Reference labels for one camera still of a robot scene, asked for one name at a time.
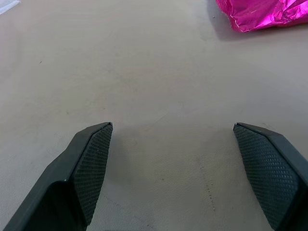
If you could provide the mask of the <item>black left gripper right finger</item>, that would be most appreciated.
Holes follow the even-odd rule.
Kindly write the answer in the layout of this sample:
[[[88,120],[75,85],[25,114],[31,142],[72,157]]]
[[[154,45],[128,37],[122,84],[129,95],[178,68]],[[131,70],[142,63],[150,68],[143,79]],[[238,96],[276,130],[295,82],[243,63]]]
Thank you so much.
[[[275,231],[308,229],[308,162],[280,133],[233,127],[253,192]]]

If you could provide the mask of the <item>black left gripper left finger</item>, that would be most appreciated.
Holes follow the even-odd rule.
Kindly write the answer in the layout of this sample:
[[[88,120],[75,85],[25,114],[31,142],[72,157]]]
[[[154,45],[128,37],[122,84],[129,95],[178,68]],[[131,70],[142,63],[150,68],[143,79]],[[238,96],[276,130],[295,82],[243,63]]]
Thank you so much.
[[[75,134],[43,171],[20,204],[6,231],[85,231],[104,182],[111,122]]]

